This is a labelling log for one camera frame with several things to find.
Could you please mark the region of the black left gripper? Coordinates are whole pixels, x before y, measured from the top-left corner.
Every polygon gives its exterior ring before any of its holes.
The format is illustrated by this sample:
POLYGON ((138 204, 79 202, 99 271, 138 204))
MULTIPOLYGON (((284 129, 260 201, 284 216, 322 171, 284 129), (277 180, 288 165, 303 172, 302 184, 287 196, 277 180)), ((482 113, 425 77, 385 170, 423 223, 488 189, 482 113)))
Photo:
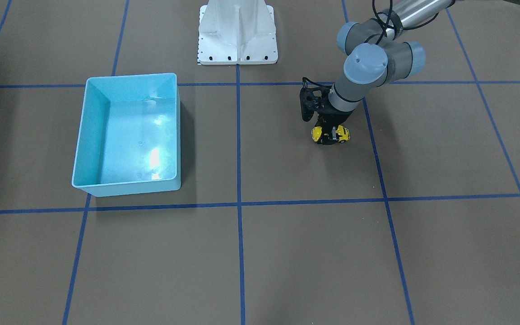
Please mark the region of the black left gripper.
POLYGON ((335 111, 334 114, 318 113, 316 127, 320 127, 319 144, 333 145, 341 142, 336 128, 350 117, 352 112, 335 111))

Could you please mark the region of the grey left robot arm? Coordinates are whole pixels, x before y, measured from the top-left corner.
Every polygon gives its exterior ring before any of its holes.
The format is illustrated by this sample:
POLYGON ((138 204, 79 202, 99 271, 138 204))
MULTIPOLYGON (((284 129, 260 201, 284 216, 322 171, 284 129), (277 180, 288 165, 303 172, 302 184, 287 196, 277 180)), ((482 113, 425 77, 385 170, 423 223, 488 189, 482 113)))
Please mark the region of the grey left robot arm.
POLYGON ((317 114, 323 132, 336 131, 376 87, 421 72, 427 54, 420 43, 398 42, 406 32, 425 27, 454 0, 391 0, 388 8, 358 23, 349 21, 338 32, 336 45, 346 55, 343 70, 332 86, 303 78, 301 117, 308 122, 317 114))

